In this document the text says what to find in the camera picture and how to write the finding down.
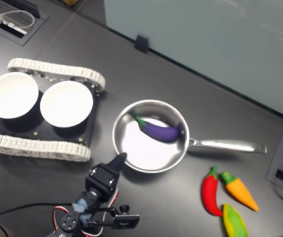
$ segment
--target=green carrot top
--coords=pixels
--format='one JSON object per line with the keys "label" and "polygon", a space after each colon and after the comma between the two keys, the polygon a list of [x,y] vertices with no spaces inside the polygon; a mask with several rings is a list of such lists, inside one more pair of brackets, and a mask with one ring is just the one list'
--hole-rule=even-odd
{"label": "green carrot top", "polygon": [[210,175],[213,175],[214,178],[217,179],[217,172],[216,172],[216,170],[217,170],[217,166],[214,165],[214,166],[212,167],[211,171],[207,174],[206,177],[209,177]]}
{"label": "green carrot top", "polygon": [[133,118],[137,121],[139,126],[146,126],[147,125],[146,122],[144,120],[142,120],[134,110],[130,111],[129,114],[131,116],[133,116]]}
{"label": "green carrot top", "polygon": [[234,181],[236,179],[235,176],[233,176],[231,173],[229,173],[228,171],[224,171],[221,173],[221,177],[225,180],[226,185],[230,184],[232,181]]}

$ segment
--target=white wall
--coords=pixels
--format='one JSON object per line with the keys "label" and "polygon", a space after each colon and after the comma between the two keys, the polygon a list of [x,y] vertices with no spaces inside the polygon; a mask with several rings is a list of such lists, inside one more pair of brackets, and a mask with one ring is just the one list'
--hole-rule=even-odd
{"label": "white wall", "polygon": [[283,113],[283,0],[104,0],[108,27]]}

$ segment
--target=eggplant stem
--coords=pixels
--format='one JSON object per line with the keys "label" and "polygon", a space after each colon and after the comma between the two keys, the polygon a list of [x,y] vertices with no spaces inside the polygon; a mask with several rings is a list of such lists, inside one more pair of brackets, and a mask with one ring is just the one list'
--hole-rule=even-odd
{"label": "eggplant stem", "polygon": [[147,125],[146,122],[142,120],[135,111],[131,111],[129,114],[133,116],[139,126],[143,127]]}

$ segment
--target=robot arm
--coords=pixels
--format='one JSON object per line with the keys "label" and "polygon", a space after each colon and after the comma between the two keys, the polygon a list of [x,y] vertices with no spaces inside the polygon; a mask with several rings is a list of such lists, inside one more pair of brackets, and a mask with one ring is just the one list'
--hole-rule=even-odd
{"label": "robot arm", "polygon": [[[120,212],[111,206],[100,208],[101,204],[109,202],[111,197],[117,194],[117,182],[126,157],[127,154],[122,153],[108,164],[99,164],[93,167],[85,179],[86,191],[81,193],[73,204],[74,209],[62,217],[57,231],[47,237],[72,237],[79,229],[83,233],[90,233],[97,227],[123,230],[133,229],[137,226],[140,217],[139,215],[130,215],[128,205],[122,205]],[[109,212],[113,220],[91,221],[91,218],[99,211]]]}

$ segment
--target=orange carrot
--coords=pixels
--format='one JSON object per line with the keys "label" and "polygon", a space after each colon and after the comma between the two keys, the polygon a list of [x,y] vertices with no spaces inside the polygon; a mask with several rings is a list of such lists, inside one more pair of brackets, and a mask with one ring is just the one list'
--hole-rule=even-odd
{"label": "orange carrot", "polygon": [[242,204],[250,207],[252,210],[259,211],[259,208],[250,192],[239,178],[233,176],[227,171],[222,172],[221,177],[225,180],[226,188],[232,196],[234,196]]}

